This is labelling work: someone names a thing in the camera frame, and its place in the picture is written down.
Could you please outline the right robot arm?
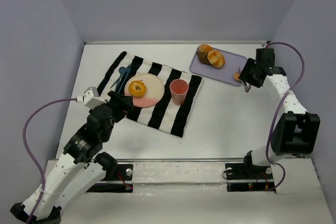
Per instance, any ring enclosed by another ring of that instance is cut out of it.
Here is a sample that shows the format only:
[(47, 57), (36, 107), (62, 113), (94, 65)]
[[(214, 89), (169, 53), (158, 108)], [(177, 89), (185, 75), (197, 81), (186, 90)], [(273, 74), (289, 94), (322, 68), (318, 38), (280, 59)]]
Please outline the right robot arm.
[(263, 88), (277, 106), (267, 143), (245, 155), (240, 169), (242, 177), (255, 179), (284, 158), (312, 153), (320, 118), (309, 113), (299, 102), (285, 70), (275, 65), (274, 50), (267, 47), (257, 49), (256, 57), (247, 60), (239, 78), (245, 92), (249, 92), (251, 87)]

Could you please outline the metal tongs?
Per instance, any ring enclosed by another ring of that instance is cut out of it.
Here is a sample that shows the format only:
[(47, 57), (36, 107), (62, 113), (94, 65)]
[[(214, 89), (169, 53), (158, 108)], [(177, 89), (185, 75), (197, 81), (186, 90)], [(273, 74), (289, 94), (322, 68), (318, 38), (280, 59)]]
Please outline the metal tongs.
[(237, 79), (242, 83), (242, 85), (243, 85), (243, 87), (244, 87), (244, 91), (245, 91), (246, 93), (248, 93), (248, 92), (250, 91), (250, 89), (251, 89), (251, 85), (248, 84), (248, 83), (246, 83), (245, 81), (242, 81), (242, 80), (240, 79), (241, 71), (242, 71), (242, 70), (241, 70), (240, 68), (238, 68), (237, 73), (238, 73), (239, 77), (237, 77)]

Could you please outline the small round bun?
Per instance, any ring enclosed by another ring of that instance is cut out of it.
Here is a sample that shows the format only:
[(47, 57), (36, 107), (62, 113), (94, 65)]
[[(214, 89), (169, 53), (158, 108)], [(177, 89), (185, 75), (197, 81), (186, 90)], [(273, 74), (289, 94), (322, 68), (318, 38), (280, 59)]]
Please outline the small round bun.
[(234, 79), (235, 79), (236, 81), (241, 81), (241, 80), (240, 80), (240, 74), (239, 74), (238, 72), (236, 72), (236, 73), (234, 74)]

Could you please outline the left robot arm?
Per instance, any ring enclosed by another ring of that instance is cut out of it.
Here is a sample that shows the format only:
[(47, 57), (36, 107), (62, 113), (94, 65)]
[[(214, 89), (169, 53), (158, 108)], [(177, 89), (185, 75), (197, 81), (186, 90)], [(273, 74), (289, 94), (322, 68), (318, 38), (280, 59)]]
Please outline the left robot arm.
[(89, 108), (86, 123), (65, 145), (49, 174), (37, 165), (41, 184), (24, 202), (13, 204), (11, 214), (24, 223), (60, 223), (61, 213), (96, 182), (115, 174), (118, 162), (102, 147), (110, 139), (114, 125), (133, 109), (131, 96), (108, 92), (99, 97), (94, 87), (74, 98)]

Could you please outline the orange bagel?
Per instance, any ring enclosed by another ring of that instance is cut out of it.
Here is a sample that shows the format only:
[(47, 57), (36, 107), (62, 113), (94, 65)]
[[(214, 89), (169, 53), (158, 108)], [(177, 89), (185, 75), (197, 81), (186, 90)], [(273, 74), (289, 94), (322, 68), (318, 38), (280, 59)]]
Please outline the orange bagel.
[(146, 93), (146, 86), (142, 81), (135, 80), (129, 84), (128, 91), (131, 96), (141, 98)]

